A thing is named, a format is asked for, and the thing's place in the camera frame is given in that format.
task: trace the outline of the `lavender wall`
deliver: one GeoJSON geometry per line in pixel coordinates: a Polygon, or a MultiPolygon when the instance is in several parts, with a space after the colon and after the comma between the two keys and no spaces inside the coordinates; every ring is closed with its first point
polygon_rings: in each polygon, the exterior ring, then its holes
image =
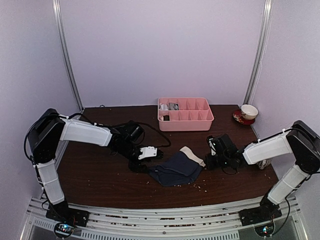
{"type": "MultiPolygon", "coordinates": [[[[254,129],[260,137],[303,120],[320,134],[320,1],[276,0],[262,72],[253,104],[260,111],[254,129]]],[[[273,167],[281,177],[293,155],[279,157],[273,167]]],[[[296,193],[311,239],[319,239],[320,175],[296,193]]]]}
{"type": "Polygon", "coordinates": [[[0,239],[18,239],[40,186],[23,154],[30,125],[47,109],[77,111],[63,62],[52,1],[1,1],[0,239]]]}
{"type": "Polygon", "coordinates": [[[263,10],[263,0],[61,1],[84,106],[170,96],[241,104],[263,10]]]}

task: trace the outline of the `white cup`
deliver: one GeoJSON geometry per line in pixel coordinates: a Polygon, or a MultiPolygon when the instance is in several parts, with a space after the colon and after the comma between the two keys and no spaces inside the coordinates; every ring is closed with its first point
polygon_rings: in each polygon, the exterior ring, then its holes
{"type": "Polygon", "coordinates": [[[241,106],[241,116],[246,120],[255,119],[258,113],[258,109],[252,105],[244,104],[241,106]]]}

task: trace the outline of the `white plastic piece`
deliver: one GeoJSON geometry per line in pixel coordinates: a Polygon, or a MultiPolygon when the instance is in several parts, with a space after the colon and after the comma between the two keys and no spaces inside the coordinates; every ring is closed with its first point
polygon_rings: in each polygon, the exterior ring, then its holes
{"type": "Polygon", "coordinates": [[[292,149],[286,138],[287,134],[288,132],[281,133],[259,143],[249,144],[243,152],[246,162],[252,165],[264,159],[292,153],[292,149]]]}
{"type": "Polygon", "coordinates": [[[66,115],[62,115],[62,114],[59,114],[59,117],[62,117],[62,118],[66,118],[66,119],[69,119],[69,116],[66,116],[66,115]]]}
{"type": "Polygon", "coordinates": [[[37,164],[37,168],[49,201],[53,205],[63,202],[65,195],[60,186],[55,161],[51,160],[47,163],[39,163],[37,164]]]}
{"type": "Polygon", "coordinates": [[[167,104],[164,104],[164,103],[160,103],[160,104],[159,104],[159,109],[160,109],[161,111],[169,111],[168,105],[167,105],[167,104]]]}
{"type": "Polygon", "coordinates": [[[214,156],[217,154],[216,152],[216,149],[215,149],[215,144],[212,143],[211,141],[209,141],[209,146],[210,146],[210,149],[211,149],[211,155],[214,156]]]}
{"type": "Polygon", "coordinates": [[[282,179],[273,186],[268,199],[275,205],[280,204],[306,178],[308,173],[303,172],[298,165],[292,166],[282,179]]]}
{"type": "Polygon", "coordinates": [[[197,157],[197,156],[191,151],[191,149],[188,148],[187,146],[182,147],[179,151],[180,151],[180,152],[183,152],[183,153],[188,157],[188,159],[190,159],[190,160],[198,163],[201,167],[205,167],[205,166],[206,166],[205,162],[204,162],[201,158],[197,157]]]}
{"type": "Polygon", "coordinates": [[[106,147],[111,140],[112,134],[106,127],[95,126],[75,119],[62,120],[65,122],[65,126],[60,141],[76,141],[106,147]]]}
{"type": "Polygon", "coordinates": [[[157,148],[154,146],[146,146],[140,148],[141,154],[139,155],[138,159],[145,159],[155,157],[157,155],[157,148]]]}

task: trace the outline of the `pink plastic storage box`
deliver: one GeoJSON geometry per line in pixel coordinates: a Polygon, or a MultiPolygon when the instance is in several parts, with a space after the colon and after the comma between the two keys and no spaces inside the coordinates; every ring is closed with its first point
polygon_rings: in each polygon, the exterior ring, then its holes
{"type": "Polygon", "coordinates": [[[208,131],[214,115],[203,97],[161,97],[158,99],[159,128],[163,132],[208,131]],[[179,110],[160,110],[160,104],[178,104],[179,110]],[[160,116],[169,115],[164,121],[160,116]]]}

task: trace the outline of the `dark wooden tabletop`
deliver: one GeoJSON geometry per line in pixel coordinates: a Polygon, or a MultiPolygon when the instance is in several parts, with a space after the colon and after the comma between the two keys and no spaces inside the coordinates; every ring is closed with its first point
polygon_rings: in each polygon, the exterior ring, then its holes
{"type": "MultiPolygon", "coordinates": [[[[163,159],[153,160],[150,164],[166,161],[183,146],[204,159],[210,153],[206,142],[209,135],[226,133],[238,148],[256,139],[250,126],[233,119],[233,111],[239,108],[237,105],[210,107],[214,121],[209,131],[164,132],[172,146],[162,149],[163,159]]],[[[159,129],[157,106],[86,108],[84,114],[98,123],[116,125],[134,120],[159,129]]],[[[144,144],[157,146],[166,143],[158,133],[144,128],[144,144]]],[[[278,181],[272,166],[259,170],[256,165],[251,165],[240,168],[235,175],[227,175],[221,169],[204,169],[194,183],[163,187],[148,174],[131,172],[127,159],[110,153],[107,147],[69,142],[58,168],[68,202],[128,209],[193,207],[263,196],[278,181]]]]}

